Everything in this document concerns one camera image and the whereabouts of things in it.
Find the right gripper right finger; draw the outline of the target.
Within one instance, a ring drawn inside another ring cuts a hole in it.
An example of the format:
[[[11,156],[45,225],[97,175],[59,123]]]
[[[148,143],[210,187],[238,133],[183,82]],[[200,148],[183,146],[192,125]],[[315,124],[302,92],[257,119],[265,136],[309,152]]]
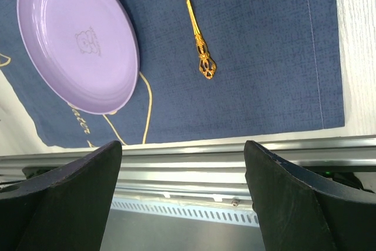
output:
[[[266,250],[375,250],[375,194],[329,180],[252,140],[244,161]]]

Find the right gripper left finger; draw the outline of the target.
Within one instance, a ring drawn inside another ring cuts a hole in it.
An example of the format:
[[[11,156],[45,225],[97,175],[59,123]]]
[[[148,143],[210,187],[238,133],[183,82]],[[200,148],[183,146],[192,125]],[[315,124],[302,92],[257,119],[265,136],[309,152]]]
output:
[[[112,141],[1,189],[1,250],[99,250],[121,161]]]

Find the gold spoon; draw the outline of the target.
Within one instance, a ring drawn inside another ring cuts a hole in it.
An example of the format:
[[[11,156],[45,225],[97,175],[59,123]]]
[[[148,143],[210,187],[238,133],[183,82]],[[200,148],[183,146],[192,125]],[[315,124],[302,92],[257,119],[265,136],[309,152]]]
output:
[[[194,15],[193,7],[190,0],[185,0],[190,21],[193,28],[194,39],[196,43],[197,53],[200,59],[199,71],[206,79],[212,79],[217,69],[217,65],[212,60],[207,44],[202,36],[199,26]]]

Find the purple plastic plate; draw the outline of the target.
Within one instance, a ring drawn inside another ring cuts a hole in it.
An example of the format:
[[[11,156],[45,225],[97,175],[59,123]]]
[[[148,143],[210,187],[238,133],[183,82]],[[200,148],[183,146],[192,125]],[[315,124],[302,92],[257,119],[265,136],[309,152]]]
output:
[[[35,69],[64,101],[95,115],[129,102],[140,59],[119,0],[17,0],[17,17]]]

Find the blue embroidered cloth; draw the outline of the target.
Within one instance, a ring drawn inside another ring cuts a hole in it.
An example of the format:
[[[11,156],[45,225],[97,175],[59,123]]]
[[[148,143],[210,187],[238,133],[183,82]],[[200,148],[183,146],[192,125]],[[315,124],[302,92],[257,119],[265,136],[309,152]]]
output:
[[[62,148],[185,142],[345,125],[336,0],[191,0],[217,65],[199,72],[184,0],[120,0],[140,79],[114,115],[72,109],[24,48],[16,0],[1,0],[1,68],[42,142]]]

